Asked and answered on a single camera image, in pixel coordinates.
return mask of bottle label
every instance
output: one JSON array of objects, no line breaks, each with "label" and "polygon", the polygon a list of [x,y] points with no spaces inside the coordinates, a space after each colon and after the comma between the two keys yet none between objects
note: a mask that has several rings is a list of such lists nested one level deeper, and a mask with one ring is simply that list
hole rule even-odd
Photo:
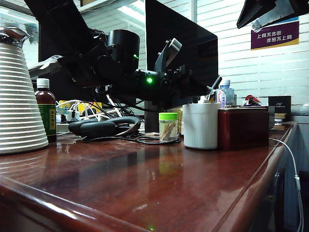
[{"label": "bottle label", "polygon": [[46,135],[56,134],[56,105],[54,104],[39,104],[43,125]]},{"label": "bottle label", "polygon": [[217,91],[217,103],[221,103],[221,108],[224,108],[226,104],[226,94],[221,89]]}]

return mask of monitor stand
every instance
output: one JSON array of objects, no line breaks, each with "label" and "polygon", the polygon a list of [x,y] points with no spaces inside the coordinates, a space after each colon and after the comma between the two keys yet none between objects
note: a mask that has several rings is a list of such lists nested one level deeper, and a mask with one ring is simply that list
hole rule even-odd
[{"label": "monitor stand", "polygon": [[[158,106],[151,101],[145,101],[145,109],[157,110]],[[159,113],[166,112],[162,107],[158,112],[145,111],[145,132],[159,132]]]}]

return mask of white bottle cap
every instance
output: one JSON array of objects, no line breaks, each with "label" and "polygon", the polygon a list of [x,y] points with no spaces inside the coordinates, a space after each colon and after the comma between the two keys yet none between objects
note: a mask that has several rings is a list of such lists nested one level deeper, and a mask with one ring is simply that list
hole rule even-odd
[{"label": "white bottle cap", "polygon": [[49,79],[38,78],[37,79],[37,88],[49,88]]},{"label": "white bottle cap", "polygon": [[230,84],[231,84],[231,80],[230,79],[225,79],[225,80],[222,80],[220,82],[221,86],[229,86]]}]

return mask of white ribbed thermos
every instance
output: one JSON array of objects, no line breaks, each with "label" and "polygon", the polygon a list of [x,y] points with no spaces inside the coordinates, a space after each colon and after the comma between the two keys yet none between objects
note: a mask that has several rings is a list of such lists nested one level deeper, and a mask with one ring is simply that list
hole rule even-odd
[{"label": "white ribbed thermos", "polygon": [[48,145],[21,48],[27,38],[20,29],[0,28],[0,155]]}]

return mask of brown glass bottle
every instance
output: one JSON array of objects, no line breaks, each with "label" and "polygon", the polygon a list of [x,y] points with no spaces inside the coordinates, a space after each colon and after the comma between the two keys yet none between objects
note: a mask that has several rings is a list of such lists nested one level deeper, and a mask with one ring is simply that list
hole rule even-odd
[{"label": "brown glass bottle", "polygon": [[48,142],[56,141],[56,98],[49,91],[49,80],[37,79],[35,96],[38,102]]}]

